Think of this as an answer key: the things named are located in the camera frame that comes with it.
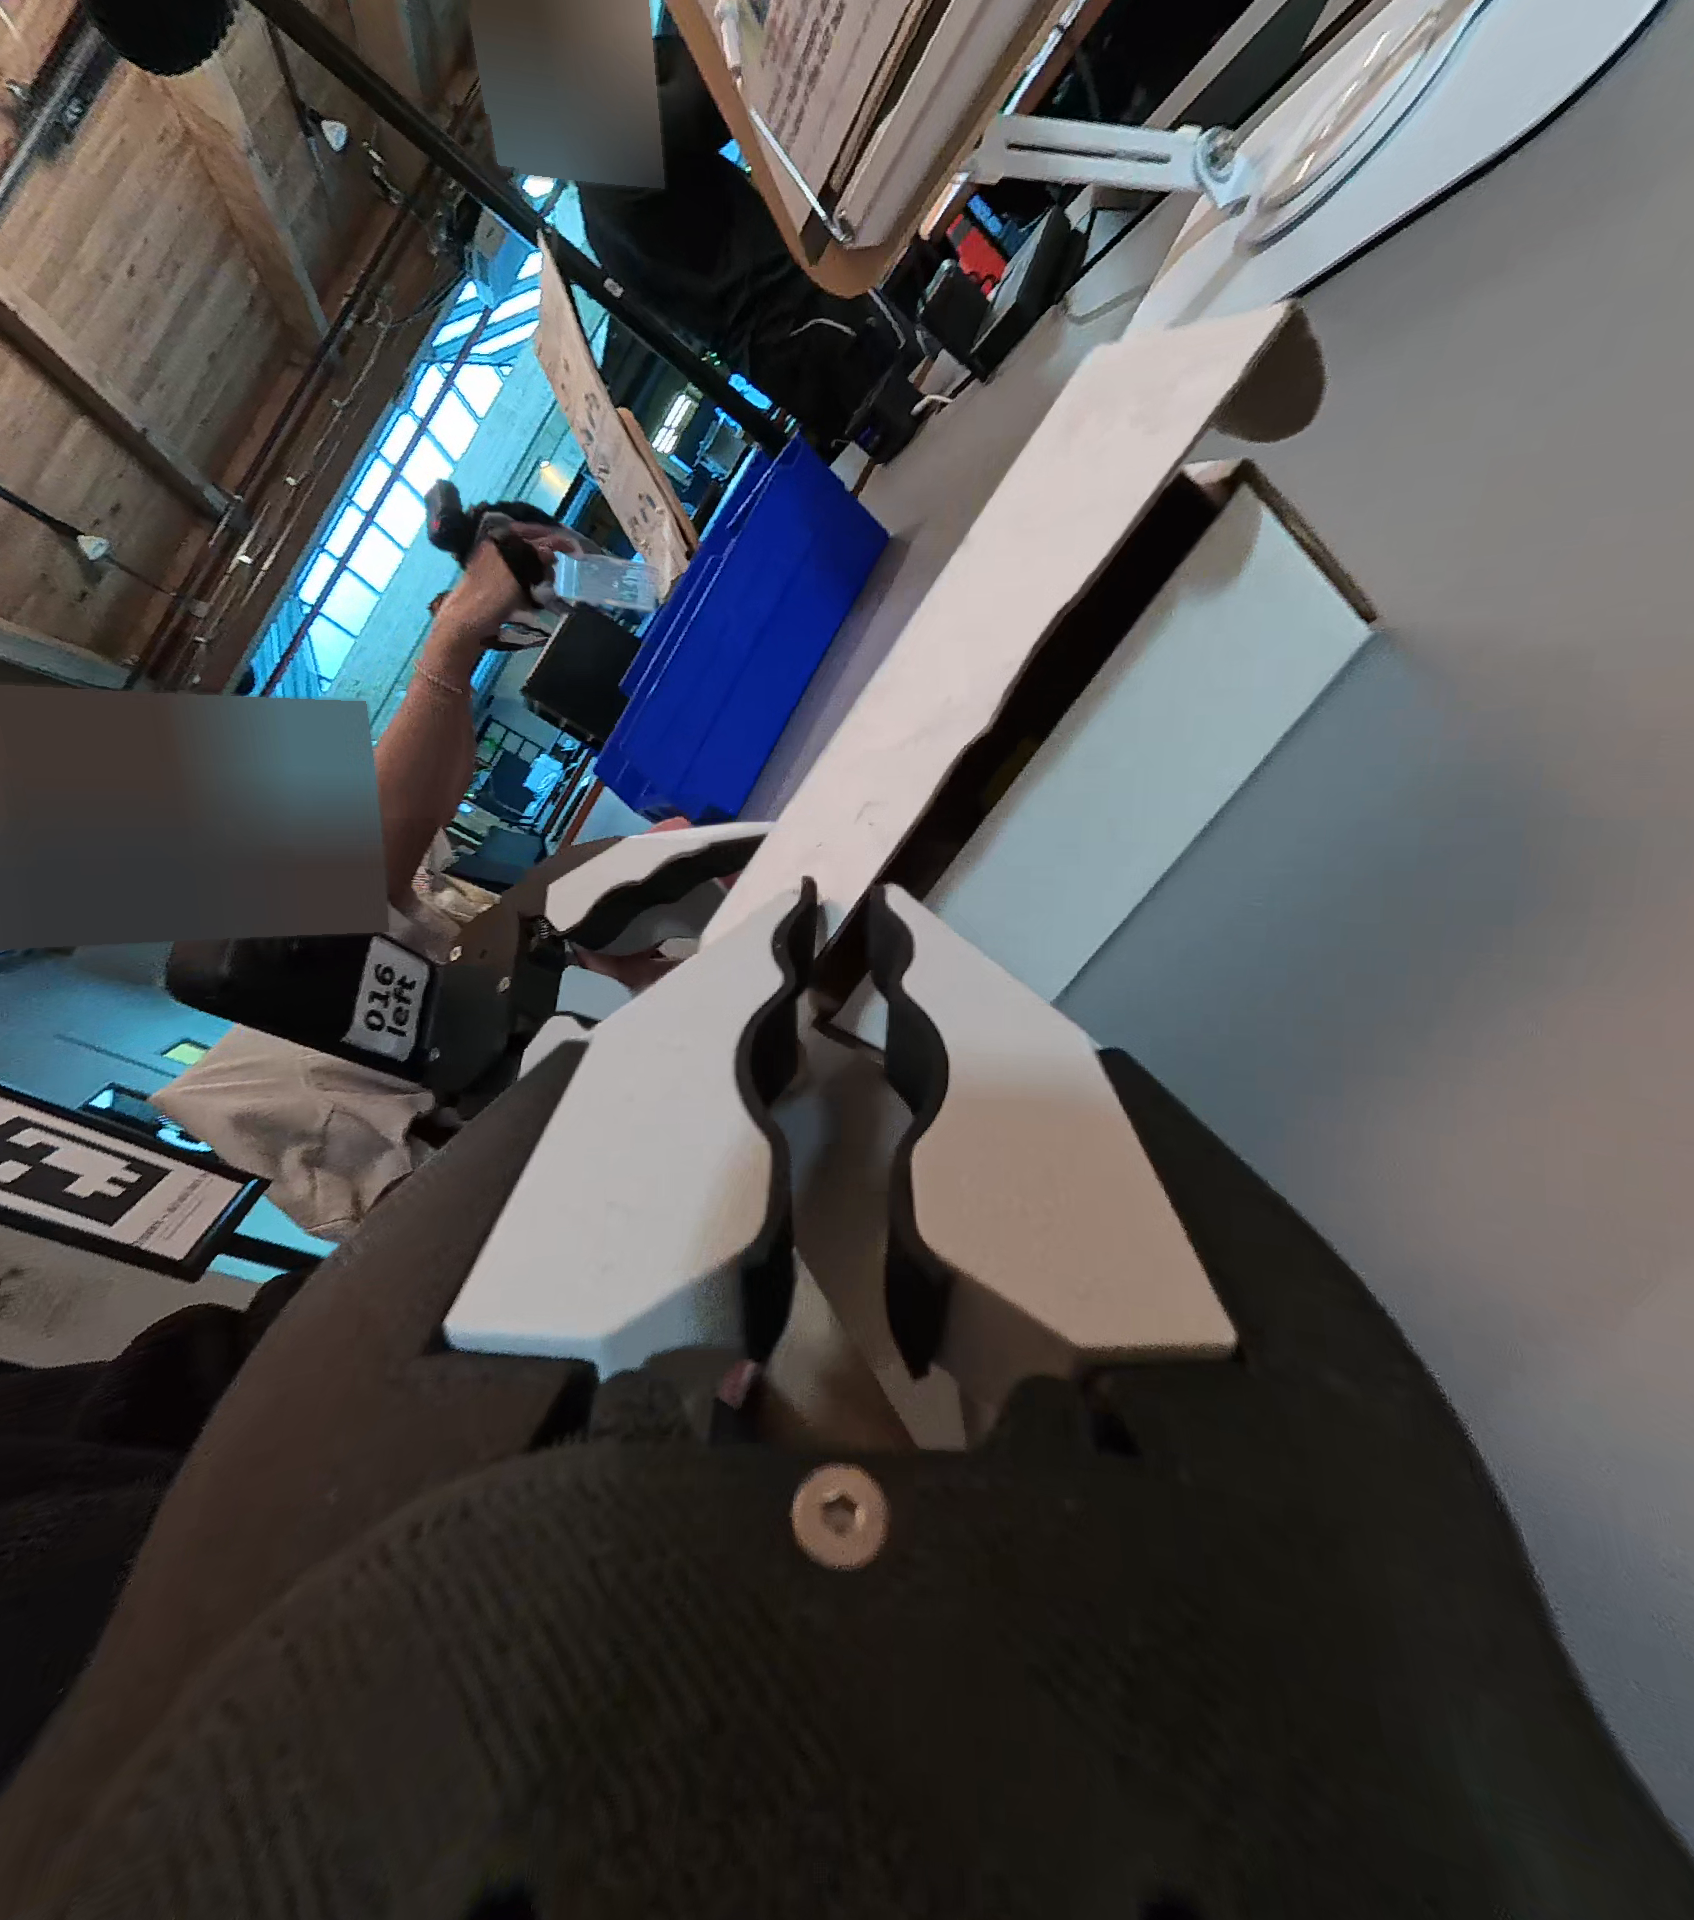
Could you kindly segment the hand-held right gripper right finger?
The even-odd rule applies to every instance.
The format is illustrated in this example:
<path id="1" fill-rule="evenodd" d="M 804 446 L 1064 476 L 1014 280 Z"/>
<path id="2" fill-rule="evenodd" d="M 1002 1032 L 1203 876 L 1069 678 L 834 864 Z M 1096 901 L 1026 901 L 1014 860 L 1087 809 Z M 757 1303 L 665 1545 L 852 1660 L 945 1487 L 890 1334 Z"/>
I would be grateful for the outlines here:
<path id="1" fill-rule="evenodd" d="M 908 1107 L 886 1321 L 911 1377 L 1079 1378 L 1237 1346 L 1096 1044 L 902 885 L 865 901 Z"/>

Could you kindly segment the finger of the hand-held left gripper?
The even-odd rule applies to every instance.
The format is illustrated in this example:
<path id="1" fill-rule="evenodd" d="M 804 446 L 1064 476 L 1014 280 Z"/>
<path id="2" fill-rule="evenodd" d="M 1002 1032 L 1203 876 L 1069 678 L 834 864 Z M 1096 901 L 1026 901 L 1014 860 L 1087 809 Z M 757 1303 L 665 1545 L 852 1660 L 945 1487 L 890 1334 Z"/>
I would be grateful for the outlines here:
<path id="1" fill-rule="evenodd" d="M 562 978 L 554 1008 L 562 1014 L 599 1021 L 699 946 L 705 928 L 687 917 L 636 917 L 611 940 L 583 945 L 580 936 L 562 940 Z"/>
<path id="2" fill-rule="evenodd" d="M 622 837 L 546 885 L 542 922 L 571 946 L 698 940 L 767 831 L 764 823 L 715 823 Z"/>

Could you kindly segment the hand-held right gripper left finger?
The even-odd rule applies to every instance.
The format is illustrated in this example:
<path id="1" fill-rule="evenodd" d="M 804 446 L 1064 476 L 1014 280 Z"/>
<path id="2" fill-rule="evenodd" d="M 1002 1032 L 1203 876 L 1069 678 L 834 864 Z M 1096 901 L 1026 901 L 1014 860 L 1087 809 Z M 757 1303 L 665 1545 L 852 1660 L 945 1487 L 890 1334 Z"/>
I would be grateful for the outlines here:
<path id="1" fill-rule="evenodd" d="M 764 1362 L 792 1302 L 789 1146 L 814 880 L 595 1026 L 443 1317 L 466 1353 Z"/>

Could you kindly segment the white cardboard box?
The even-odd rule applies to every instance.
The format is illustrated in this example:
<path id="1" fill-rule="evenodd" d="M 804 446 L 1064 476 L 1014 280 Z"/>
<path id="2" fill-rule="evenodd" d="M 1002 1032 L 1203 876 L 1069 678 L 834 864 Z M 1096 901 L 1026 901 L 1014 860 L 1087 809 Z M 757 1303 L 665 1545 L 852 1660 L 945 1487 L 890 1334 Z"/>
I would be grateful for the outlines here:
<path id="1" fill-rule="evenodd" d="M 792 1359 L 767 1367 L 802 1437 L 959 1446 L 1021 1382 L 911 1377 L 886 1321 L 908 1107 L 883 1069 L 865 901 L 902 885 L 1059 1008 L 1376 630 L 1250 460 L 1189 460 L 1214 427 L 1289 438 L 1322 387 L 1294 301 L 1096 348 L 706 924 L 715 946 L 814 880 L 802 1036 L 817 1088 L 792 1101 L 813 1146 L 792 1220 L 817 1250 Z"/>

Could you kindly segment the grey desk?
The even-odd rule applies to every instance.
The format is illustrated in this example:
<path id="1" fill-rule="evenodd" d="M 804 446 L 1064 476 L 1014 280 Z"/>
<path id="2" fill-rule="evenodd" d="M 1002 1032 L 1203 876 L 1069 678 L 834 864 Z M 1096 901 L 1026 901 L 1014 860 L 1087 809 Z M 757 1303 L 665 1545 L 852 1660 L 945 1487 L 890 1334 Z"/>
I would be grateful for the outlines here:
<path id="1" fill-rule="evenodd" d="M 1694 1847 L 1694 2 L 1306 308 L 1382 634 L 1064 1004 L 1408 1330 Z"/>

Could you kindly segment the person's beige trousers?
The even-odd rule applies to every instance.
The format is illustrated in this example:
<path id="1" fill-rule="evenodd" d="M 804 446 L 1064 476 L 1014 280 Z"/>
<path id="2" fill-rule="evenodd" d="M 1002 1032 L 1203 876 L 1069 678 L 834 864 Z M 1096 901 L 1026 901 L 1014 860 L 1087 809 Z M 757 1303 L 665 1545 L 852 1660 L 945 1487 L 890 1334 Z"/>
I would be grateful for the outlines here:
<path id="1" fill-rule="evenodd" d="M 350 1237 L 462 1128 L 421 1088 L 248 1026 L 155 1091 L 155 1107 L 323 1240 Z"/>

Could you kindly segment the black monitor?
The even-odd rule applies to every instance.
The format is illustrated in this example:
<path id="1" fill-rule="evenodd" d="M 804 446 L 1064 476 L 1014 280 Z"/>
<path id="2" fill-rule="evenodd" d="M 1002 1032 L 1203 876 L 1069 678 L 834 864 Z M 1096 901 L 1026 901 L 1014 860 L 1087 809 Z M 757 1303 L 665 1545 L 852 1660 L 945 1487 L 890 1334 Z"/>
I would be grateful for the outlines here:
<path id="1" fill-rule="evenodd" d="M 627 622 L 580 605 L 537 649 L 522 703 L 586 747 L 604 747 L 627 711 L 622 678 L 636 656 L 641 635 Z"/>

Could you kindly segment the blue plastic bin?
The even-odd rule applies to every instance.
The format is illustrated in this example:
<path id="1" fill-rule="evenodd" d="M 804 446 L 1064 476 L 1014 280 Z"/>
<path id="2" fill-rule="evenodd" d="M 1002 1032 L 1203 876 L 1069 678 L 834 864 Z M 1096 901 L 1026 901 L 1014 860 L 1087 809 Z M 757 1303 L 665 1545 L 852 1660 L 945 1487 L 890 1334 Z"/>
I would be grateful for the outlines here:
<path id="1" fill-rule="evenodd" d="M 596 781 L 647 818 L 739 818 L 886 542 L 809 442 L 754 454 L 642 625 Z"/>

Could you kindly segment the clear plastic container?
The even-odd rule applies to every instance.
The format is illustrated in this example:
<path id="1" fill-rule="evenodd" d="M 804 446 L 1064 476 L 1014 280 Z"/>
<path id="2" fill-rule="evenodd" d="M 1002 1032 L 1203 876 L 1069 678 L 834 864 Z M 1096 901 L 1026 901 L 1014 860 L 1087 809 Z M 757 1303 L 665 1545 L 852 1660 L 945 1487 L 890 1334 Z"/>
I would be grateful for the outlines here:
<path id="1" fill-rule="evenodd" d="M 571 553 L 549 556 L 546 588 L 571 609 L 651 615 L 662 605 L 662 579 L 642 556 Z"/>

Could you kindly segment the framed marker sign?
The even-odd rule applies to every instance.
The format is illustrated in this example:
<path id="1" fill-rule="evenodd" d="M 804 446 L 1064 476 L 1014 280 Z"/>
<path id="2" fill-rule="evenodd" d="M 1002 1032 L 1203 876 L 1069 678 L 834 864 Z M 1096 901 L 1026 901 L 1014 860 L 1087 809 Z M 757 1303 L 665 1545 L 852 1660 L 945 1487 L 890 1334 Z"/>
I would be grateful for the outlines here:
<path id="1" fill-rule="evenodd" d="M 0 1225 L 193 1283 L 266 1187 L 213 1156 L 0 1083 Z"/>

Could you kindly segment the person's black sweater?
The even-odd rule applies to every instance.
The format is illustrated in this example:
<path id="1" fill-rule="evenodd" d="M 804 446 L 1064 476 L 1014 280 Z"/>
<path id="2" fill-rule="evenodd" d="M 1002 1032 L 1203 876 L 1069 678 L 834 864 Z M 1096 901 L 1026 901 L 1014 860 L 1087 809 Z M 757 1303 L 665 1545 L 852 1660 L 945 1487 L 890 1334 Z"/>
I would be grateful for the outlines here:
<path id="1" fill-rule="evenodd" d="M 290 1583 L 305 1463 L 234 1439 L 290 1424 L 274 1327 L 310 1281 L 181 1307 L 108 1362 L 0 1377 L 0 1858 L 52 1864 Z"/>

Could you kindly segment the black metal pole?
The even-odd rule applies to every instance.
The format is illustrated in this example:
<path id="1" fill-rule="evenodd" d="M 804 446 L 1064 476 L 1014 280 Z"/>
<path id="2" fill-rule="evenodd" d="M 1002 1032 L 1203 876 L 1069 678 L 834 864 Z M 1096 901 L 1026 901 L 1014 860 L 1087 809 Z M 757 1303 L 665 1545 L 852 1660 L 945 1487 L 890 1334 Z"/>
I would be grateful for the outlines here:
<path id="1" fill-rule="evenodd" d="M 353 46 L 305 2 L 254 2 L 294 46 L 307 52 L 329 79 L 353 91 L 378 121 L 387 121 L 407 147 L 415 147 L 435 172 L 462 187 L 477 202 L 499 218 L 511 232 L 524 237 L 546 269 L 558 269 L 571 290 L 590 292 L 599 309 L 627 325 L 633 340 L 654 349 L 677 367 L 698 392 L 739 420 L 743 437 L 779 454 L 789 442 L 782 414 L 751 404 L 723 371 L 717 358 L 699 352 L 642 301 L 606 274 L 595 258 L 569 242 L 546 218 L 504 178 L 481 165 L 459 137 L 443 132 L 421 107 L 394 90 Z"/>

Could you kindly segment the wooden board with papers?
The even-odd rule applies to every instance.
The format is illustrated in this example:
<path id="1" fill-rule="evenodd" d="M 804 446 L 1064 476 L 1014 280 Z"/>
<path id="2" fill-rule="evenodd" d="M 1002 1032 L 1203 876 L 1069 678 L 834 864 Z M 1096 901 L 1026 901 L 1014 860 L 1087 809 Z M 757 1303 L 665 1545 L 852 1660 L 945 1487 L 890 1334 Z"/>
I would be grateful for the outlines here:
<path id="1" fill-rule="evenodd" d="M 1106 2 L 668 2 L 792 261 L 863 296 Z"/>

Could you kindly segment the black round lamp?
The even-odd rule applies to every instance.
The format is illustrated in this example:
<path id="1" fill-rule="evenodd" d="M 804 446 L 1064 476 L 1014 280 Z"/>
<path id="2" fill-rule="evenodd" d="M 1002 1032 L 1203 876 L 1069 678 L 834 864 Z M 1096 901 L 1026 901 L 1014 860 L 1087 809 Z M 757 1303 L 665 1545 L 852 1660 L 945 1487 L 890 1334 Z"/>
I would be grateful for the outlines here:
<path id="1" fill-rule="evenodd" d="M 120 60 L 157 79 L 181 79 L 220 50 L 240 2 L 89 0 L 81 10 Z"/>

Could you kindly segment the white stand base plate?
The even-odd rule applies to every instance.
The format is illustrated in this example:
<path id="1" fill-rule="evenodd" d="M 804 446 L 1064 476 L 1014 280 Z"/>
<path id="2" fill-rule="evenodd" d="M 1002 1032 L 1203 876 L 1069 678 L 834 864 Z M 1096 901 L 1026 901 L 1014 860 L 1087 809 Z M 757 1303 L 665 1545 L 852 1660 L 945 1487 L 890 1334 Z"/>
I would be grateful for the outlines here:
<path id="1" fill-rule="evenodd" d="M 1250 181 L 1270 143 L 1320 97 L 1328 60 L 1387 6 L 1341 35 L 1244 127 Z M 1573 107 L 1660 10 L 1663 2 L 1489 2 L 1408 121 L 1281 242 L 1262 252 L 1237 249 L 1247 202 L 1233 215 L 1193 211 L 1125 332 L 1233 318 L 1308 292 Z"/>

